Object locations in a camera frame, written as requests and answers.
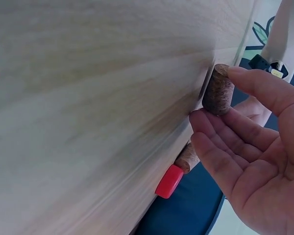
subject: wine cork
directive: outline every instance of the wine cork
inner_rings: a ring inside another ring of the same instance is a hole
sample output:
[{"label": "wine cork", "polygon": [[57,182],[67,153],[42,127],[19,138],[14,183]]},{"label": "wine cork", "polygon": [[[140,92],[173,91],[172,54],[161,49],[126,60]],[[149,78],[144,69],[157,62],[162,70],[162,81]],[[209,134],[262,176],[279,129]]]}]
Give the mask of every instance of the wine cork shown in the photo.
[{"label": "wine cork", "polygon": [[189,173],[200,162],[192,143],[186,145],[180,156],[175,160],[174,165]]},{"label": "wine cork", "polygon": [[224,115],[231,107],[234,85],[227,76],[229,66],[217,64],[209,80],[202,106],[214,115]]}]

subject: wooden board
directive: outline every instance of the wooden board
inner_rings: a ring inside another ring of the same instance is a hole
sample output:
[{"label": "wooden board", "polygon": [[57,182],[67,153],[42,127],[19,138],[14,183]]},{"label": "wooden board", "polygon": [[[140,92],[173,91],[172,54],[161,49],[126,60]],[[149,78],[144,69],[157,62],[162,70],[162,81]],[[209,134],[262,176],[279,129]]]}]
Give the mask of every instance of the wooden board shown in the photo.
[{"label": "wooden board", "polygon": [[253,0],[0,0],[0,235],[125,235]]}]

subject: hand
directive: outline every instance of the hand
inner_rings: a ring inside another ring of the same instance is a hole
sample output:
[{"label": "hand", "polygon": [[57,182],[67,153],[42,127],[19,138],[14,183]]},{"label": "hand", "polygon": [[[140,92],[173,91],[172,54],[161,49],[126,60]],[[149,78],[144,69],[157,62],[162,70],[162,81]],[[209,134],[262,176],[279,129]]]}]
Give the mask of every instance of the hand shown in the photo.
[{"label": "hand", "polygon": [[265,126],[271,115],[271,111],[252,96],[248,97],[243,102],[235,105],[234,109],[261,126]]},{"label": "hand", "polygon": [[196,153],[246,225],[263,235],[294,235],[294,87],[260,70],[233,67],[228,73],[273,111],[280,131],[235,109],[221,117],[194,111]]}]

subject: red plastic cap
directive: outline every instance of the red plastic cap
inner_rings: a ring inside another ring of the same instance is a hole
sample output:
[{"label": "red plastic cap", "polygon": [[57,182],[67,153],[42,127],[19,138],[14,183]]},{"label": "red plastic cap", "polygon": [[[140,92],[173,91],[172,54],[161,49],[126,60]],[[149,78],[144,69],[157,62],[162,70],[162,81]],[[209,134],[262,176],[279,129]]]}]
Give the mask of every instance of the red plastic cap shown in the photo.
[{"label": "red plastic cap", "polygon": [[155,193],[162,198],[168,199],[176,189],[183,174],[184,172],[181,168],[176,165],[171,165],[162,177]]}]

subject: blue surface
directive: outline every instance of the blue surface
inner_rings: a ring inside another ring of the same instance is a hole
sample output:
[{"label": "blue surface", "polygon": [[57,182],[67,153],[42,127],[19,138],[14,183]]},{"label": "blue surface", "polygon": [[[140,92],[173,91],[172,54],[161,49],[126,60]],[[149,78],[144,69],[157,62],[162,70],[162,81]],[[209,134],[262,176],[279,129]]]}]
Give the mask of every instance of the blue surface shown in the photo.
[{"label": "blue surface", "polygon": [[[247,59],[240,66],[250,69]],[[232,106],[248,96],[238,89],[233,94]],[[266,127],[278,130],[277,117],[271,115]],[[157,197],[142,219],[137,235],[204,235],[213,227],[223,203],[217,184],[198,164],[184,175],[169,199]]]}]

